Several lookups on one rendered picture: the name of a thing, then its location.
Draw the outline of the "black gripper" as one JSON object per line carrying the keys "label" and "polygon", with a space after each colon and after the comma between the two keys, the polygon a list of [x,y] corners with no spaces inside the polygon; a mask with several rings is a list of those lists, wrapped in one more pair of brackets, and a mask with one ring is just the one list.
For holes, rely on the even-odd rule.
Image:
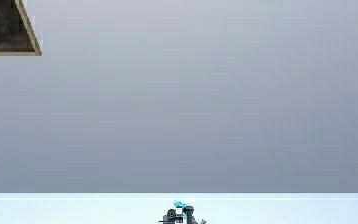
{"label": "black gripper", "polygon": [[160,220],[161,224],[180,224],[184,220],[183,212],[180,209],[169,209]]}

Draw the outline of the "cyan small hand shovel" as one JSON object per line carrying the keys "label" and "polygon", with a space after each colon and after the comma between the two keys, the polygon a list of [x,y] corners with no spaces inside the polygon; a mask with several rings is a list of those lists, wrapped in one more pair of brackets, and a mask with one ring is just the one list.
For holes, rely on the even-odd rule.
{"label": "cyan small hand shovel", "polygon": [[188,205],[181,201],[175,200],[173,202],[174,209],[180,209],[183,212],[184,220],[183,224],[208,224],[208,222],[204,219],[197,219],[194,215],[195,209],[192,205]]}

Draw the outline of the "brown framed wall picture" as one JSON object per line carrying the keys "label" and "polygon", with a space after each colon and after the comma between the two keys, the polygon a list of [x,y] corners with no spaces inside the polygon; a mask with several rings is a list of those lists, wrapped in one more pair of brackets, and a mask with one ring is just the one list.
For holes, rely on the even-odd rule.
{"label": "brown framed wall picture", "polygon": [[26,0],[0,0],[0,56],[41,56]]}

